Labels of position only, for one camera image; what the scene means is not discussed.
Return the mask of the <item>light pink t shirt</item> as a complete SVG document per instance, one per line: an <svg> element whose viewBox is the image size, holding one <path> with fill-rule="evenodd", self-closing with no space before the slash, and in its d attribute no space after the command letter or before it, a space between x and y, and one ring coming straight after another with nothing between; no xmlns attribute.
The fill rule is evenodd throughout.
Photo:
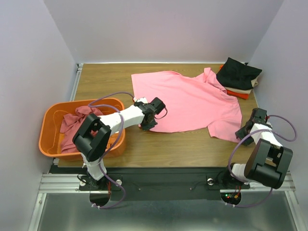
<svg viewBox="0 0 308 231"><path fill-rule="evenodd" d="M196 77L174 71L133 74L134 96L159 98L166 110L158 116L153 132L174 133L207 128L211 137L238 142L242 113L238 100L227 94L210 69Z"/></svg>

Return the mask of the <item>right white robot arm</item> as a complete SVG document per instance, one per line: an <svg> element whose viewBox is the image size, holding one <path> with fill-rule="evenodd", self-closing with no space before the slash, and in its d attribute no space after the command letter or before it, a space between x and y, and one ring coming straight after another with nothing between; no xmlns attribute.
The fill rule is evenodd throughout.
<svg viewBox="0 0 308 231"><path fill-rule="evenodd" d="M222 184L227 188L248 185L251 182L260 183L266 187L278 189L282 186L293 151L284 147L276 137L282 137L273 131L268 121L271 116L261 108L254 108L249 120L235 132L240 145L255 144L247 163L236 164L231 161L235 151L231 153L227 170L221 176Z"/></svg>

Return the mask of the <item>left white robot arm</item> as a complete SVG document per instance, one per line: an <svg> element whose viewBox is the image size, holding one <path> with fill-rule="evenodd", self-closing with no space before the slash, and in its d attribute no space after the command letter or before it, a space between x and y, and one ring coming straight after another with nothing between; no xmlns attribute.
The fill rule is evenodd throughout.
<svg viewBox="0 0 308 231"><path fill-rule="evenodd" d="M139 125L148 131L157 125L155 116L166 109L162 100L155 97L151 102L146 98L137 99L133 105L115 113L103 116L89 114L74 135L72 141L80 151L91 185L101 190L107 185L107 170L103 157L112 148L107 147L110 137L118 133L119 140L125 128Z"/></svg>

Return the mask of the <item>folded orange t shirt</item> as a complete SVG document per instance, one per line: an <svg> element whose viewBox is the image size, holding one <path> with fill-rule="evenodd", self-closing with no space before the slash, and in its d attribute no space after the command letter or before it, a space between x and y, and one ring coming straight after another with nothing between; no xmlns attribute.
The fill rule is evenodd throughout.
<svg viewBox="0 0 308 231"><path fill-rule="evenodd" d="M235 97L238 97L238 98L241 98L241 99L245 99L247 100L249 98L249 94L240 94L240 93L236 93L236 92L232 92L230 90L226 90L227 93L231 96L235 96Z"/></svg>

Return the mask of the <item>folded beige t shirt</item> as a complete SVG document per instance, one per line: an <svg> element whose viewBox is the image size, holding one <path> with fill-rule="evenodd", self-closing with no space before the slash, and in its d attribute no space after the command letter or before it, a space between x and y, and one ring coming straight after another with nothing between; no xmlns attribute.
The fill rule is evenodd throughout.
<svg viewBox="0 0 308 231"><path fill-rule="evenodd" d="M252 87L255 87L258 85L258 81L257 78L253 79L251 81ZM241 90L241 89L235 89L235 88L230 88L230 87L225 87L226 90L230 90L232 92L236 92L236 93L240 93L240 94L250 94L250 92L252 91L252 89L248 89L248 90Z"/></svg>

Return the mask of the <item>folded black t shirt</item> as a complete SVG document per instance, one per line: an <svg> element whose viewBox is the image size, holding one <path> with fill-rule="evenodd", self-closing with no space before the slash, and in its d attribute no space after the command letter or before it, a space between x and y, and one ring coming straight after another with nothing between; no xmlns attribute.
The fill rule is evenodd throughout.
<svg viewBox="0 0 308 231"><path fill-rule="evenodd" d="M258 78L262 69L245 65L228 57L225 64L217 72L218 82L228 88L251 90L254 86L252 80Z"/></svg>

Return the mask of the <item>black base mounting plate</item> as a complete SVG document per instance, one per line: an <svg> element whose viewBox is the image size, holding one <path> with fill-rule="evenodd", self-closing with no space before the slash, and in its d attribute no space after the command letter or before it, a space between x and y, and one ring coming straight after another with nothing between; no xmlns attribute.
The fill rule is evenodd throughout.
<svg viewBox="0 0 308 231"><path fill-rule="evenodd" d="M80 193L89 193L90 201L99 205L126 201L225 200L238 204L241 193L250 185L226 186L224 167L111 167L108 179L96 187L82 168L70 170L77 174Z"/></svg>

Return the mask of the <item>dusty rose shirt in basket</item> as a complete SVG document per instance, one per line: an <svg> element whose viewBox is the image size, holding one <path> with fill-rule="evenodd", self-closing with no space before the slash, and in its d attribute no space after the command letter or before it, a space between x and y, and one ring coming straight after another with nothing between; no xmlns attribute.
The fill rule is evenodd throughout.
<svg viewBox="0 0 308 231"><path fill-rule="evenodd" d="M76 153L78 151L73 143L73 137L84 122L85 118L90 114L95 114L96 116L103 115L98 108L91 108L88 106L80 106L75 109L74 114L64 115L60 127L60 133L64 134L64 139L61 142L62 154Z"/></svg>

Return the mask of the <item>aluminium frame rail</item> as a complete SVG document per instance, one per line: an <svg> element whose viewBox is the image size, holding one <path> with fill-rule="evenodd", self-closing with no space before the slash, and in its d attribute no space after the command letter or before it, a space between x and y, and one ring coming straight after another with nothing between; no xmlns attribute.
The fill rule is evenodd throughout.
<svg viewBox="0 0 308 231"><path fill-rule="evenodd" d="M68 102L74 102L75 100L83 65L83 63L76 64L76 75ZM69 172L70 170L77 170L78 167L59 167L59 162L61 160L62 159L59 159L58 157L53 157L50 170L41 177L38 190L39 194L80 192L77 174Z"/></svg>

